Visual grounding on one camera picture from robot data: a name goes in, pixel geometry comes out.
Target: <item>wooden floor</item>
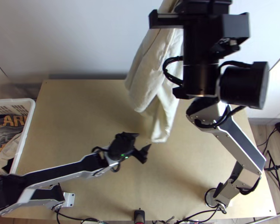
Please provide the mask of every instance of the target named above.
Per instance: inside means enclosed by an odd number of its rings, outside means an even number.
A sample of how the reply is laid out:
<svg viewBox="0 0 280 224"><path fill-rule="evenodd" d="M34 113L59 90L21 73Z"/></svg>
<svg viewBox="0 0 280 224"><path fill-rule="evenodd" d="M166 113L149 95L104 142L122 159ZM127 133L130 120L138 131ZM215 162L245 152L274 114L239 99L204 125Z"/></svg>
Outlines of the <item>wooden floor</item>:
<svg viewBox="0 0 280 224"><path fill-rule="evenodd" d="M251 126L254 138L256 141L256 144L263 143L270 132L274 129L274 126L265 126L265 125L256 125ZM268 144L268 150L270 151L275 164L280 165L280 134L279 132L275 132ZM268 167L269 158L268 155L266 155L267 158L267 164L266 167ZM271 194L274 200L275 208L277 213L280 213L280 191L278 189L278 186L276 184L275 179L270 175L267 174L268 183L270 186ZM233 219L233 220L214 220L214 222L218 224L245 224L252 222L252 218L246 218L246 219ZM12 219L12 218L2 218L0 217L0 224L56 224L56 220L25 220L25 219ZM78 224L79 221L61 221L62 224ZM119 223L125 223L125 224L131 224L132 222L111 222L110 224L119 224ZM263 222L264 224L280 224L280 217L274 218L272 220Z"/></svg>

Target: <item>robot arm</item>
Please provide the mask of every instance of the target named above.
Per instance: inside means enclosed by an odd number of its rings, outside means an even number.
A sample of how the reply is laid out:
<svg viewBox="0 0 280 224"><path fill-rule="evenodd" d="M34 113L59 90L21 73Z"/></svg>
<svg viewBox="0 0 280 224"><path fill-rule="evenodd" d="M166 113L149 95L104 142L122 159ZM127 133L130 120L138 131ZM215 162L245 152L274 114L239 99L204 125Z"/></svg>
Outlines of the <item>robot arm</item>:
<svg viewBox="0 0 280 224"><path fill-rule="evenodd" d="M215 98L196 98L186 116L201 131L213 134L237 161L229 179L206 196L207 204L212 207L219 204L224 209L237 194L248 194L256 188L265 158L232 116L220 124L224 114L231 112L231 106L216 101Z"/></svg>
<svg viewBox="0 0 280 224"><path fill-rule="evenodd" d="M4 215L21 206L45 205L48 208L70 207L74 203L73 193L63 193L60 182L77 177L98 177L114 169L130 156L141 163L147 160L150 145L141 150L134 147L138 134L121 133L115 136L110 146L95 147L93 153L80 161L43 169L23 176L8 174L0 176L0 215Z"/></svg>
<svg viewBox="0 0 280 224"><path fill-rule="evenodd" d="M173 94L195 100L186 116L201 131L212 133L237 160L230 178L208 191L206 203L225 209L237 194L252 192L265 158L235 123L232 115L244 107L262 109L268 84L268 63L252 65L219 59L240 50L249 38L249 14L230 15L231 0L180 0L175 13L149 15L151 29L182 28L184 55L167 59L163 71L178 85ZM183 61L183 80L169 74L167 65ZM228 66L223 74L221 68ZM231 111L229 104L239 105Z"/></svg>

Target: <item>table surface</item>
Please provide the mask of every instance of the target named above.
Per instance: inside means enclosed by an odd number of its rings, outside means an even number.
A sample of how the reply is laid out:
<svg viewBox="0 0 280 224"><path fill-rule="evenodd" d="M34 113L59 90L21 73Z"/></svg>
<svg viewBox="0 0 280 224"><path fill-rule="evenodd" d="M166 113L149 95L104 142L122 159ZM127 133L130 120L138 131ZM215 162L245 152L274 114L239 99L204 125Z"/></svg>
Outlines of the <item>table surface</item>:
<svg viewBox="0 0 280 224"><path fill-rule="evenodd" d="M147 220L167 220L173 215L182 219L208 210L204 193L228 179L236 160L213 135L199 131L186 119L190 103L180 100L168 141L153 144L145 164L131 157L118 173L63 182L63 190L75 193L76 198L72 208L62 208L61 212L124 221L132 220L138 208L145 210ZM235 121L254 141L244 111L235 115ZM123 131L140 133L136 141L140 149L150 143L150 124L150 118L132 110L123 80L44 81L17 174L78 161ZM253 193L237 195L227 214L218 212L214 219L272 215L276 211L263 174ZM44 206L19 208L6 216L56 218Z"/></svg>

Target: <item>white plastic basket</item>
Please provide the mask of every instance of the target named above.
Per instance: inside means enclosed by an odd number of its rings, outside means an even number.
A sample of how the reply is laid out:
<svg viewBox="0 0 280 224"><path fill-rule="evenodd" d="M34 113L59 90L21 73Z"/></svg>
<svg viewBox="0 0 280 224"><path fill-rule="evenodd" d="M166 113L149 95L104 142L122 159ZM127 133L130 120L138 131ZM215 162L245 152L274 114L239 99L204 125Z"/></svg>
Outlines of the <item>white plastic basket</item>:
<svg viewBox="0 0 280 224"><path fill-rule="evenodd" d="M10 173L15 173L18 167L20 157L27 138L30 123L32 120L34 109L35 109L35 101L29 98L0 100L0 114L12 113L17 115L27 116L25 126L21 134L20 142L16 150L16 155L13 159L13 164L10 169Z"/></svg>

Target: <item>hanging towel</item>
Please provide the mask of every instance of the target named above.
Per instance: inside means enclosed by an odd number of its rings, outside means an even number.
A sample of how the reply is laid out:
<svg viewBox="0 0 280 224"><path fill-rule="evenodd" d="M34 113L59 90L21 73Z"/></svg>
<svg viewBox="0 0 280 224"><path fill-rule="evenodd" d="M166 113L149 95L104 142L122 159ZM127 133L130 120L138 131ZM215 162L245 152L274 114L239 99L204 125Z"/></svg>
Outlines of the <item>hanging towel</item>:
<svg viewBox="0 0 280 224"><path fill-rule="evenodd" d="M177 0L164 0L159 13L172 12ZM162 70L169 57L182 55L183 29L150 29L144 37L125 80L135 111L153 118L151 140L166 142L173 125L178 99L172 94L177 85ZM183 63L174 62L168 72L182 79Z"/></svg>

